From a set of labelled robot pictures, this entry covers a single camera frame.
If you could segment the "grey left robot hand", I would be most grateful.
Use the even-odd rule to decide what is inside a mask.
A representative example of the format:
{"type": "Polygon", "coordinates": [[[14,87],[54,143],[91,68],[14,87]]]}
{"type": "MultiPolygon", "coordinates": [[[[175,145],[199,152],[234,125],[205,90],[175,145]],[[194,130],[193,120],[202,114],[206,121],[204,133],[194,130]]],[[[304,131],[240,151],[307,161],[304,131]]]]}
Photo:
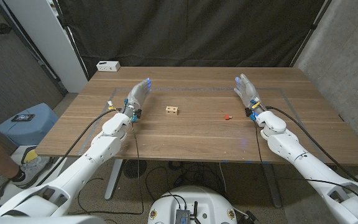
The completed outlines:
{"type": "Polygon", "coordinates": [[[135,110],[141,109],[142,105],[145,102],[145,99],[151,93],[151,91],[152,89],[150,78],[142,80],[140,83],[135,85],[133,89],[129,92],[127,96],[127,104],[133,106],[135,110]]]}

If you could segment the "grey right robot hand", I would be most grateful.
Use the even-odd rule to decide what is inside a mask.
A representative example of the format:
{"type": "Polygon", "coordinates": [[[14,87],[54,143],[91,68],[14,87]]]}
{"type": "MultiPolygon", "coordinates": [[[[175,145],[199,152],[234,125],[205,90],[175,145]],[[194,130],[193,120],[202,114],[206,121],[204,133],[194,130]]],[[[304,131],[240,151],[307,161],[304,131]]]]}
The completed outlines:
{"type": "Polygon", "coordinates": [[[260,101],[260,96],[255,86],[250,82],[250,80],[242,73],[239,77],[235,78],[236,87],[234,91],[241,98],[244,106],[246,108],[251,108],[258,101],[260,101]]]}

